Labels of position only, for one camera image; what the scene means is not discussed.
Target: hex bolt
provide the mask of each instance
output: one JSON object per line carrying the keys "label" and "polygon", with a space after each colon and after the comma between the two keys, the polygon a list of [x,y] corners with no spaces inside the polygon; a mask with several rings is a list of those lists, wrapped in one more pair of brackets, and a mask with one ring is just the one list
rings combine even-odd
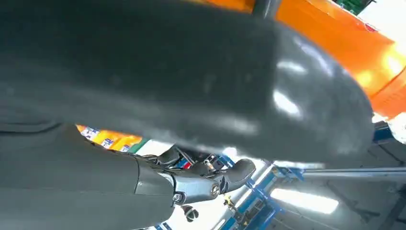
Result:
{"label": "hex bolt", "polygon": [[220,187],[218,184],[214,184],[211,189],[211,195],[217,197],[220,194]]}
{"label": "hex bolt", "polygon": [[172,198],[172,200],[175,202],[180,202],[182,199],[183,199],[183,196],[181,194],[177,194],[177,193],[175,195],[173,195],[173,198]]}

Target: blue metal rack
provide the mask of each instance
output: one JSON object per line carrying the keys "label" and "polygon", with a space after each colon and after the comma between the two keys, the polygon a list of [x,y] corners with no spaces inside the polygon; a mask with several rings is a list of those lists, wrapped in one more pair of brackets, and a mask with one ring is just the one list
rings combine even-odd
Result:
{"label": "blue metal rack", "polygon": [[[220,161],[228,166],[232,167],[234,162],[227,156],[221,156]],[[257,215],[250,221],[250,223],[245,227],[249,230],[265,230],[266,227],[271,223],[272,219],[279,212],[283,212],[281,207],[273,201],[270,194],[265,192],[265,188],[270,185],[276,177],[288,177],[297,178],[303,180],[302,169],[287,169],[275,167],[277,172],[270,172],[257,186],[253,180],[249,180],[246,186],[252,189],[252,193],[246,198],[246,200],[237,208],[237,211],[241,214],[245,213],[256,200],[260,199],[265,202],[265,206],[259,211]],[[237,221],[234,218],[230,218],[222,227],[221,230],[231,230],[236,226]]]}

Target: ceiling light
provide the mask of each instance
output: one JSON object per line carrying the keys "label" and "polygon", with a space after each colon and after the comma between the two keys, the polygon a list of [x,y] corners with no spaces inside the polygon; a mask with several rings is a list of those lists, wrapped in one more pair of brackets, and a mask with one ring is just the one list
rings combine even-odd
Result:
{"label": "ceiling light", "polygon": [[325,167],[325,164],[318,162],[274,161],[273,164],[278,167],[296,169],[323,169]]}
{"label": "ceiling light", "polygon": [[271,197],[297,207],[303,207],[325,214],[332,213],[338,205],[337,200],[280,188],[274,189],[271,193]]}

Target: metal pole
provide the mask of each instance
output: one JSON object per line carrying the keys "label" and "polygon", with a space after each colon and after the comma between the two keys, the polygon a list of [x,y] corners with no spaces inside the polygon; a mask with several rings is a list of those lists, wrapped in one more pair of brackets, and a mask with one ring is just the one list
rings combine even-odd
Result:
{"label": "metal pole", "polygon": [[266,218],[264,223],[259,227],[259,230],[265,230],[267,226],[271,223],[273,217],[276,215],[277,211],[273,210]]}
{"label": "metal pole", "polygon": [[175,147],[175,149],[191,164],[194,165],[194,160],[184,151],[180,150],[178,147]]}
{"label": "metal pole", "polygon": [[406,167],[371,169],[306,170],[304,178],[367,179],[372,181],[406,181]]}
{"label": "metal pole", "polygon": [[293,211],[288,210],[288,209],[284,209],[284,210],[287,211],[287,212],[290,212],[290,213],[292,213],[292,214],[298,215],[298,216],[300,216],[300,217],[303,217],[304,219],[307,219],[307,220],[309,220],[309,221],[311,221],[311,222],[314,222],[314,223],[316,223],[316,224],[322,225],[322,226],[324,226],[324,227],[326,227],[326,228],[329,228],[329,229],[331,229],[331,230],[340,230],[340,229],[338,229],[338,228],[335,228],[335,227],[333,227],[333,226],[327,225],[327,224],[325,224],[325,223],[322,223],[322,222],[317,221],[317,220],[315,220],[315,219],[312,219],[312,218],[310,218],[310,217],[304,216],[304,215],[299,214],[299,213],[297,213],[297,212],[293,212]]}
{"label": "metal pole", "polygon": [[278,223],[280,223],[282,226],[284,226],[285,228],[287,228],[288,230],[295,230],[292,227],[289,227],[289,225],[283,223],[281,220],[278,220],[277,218],[274,218],[274,220]]}

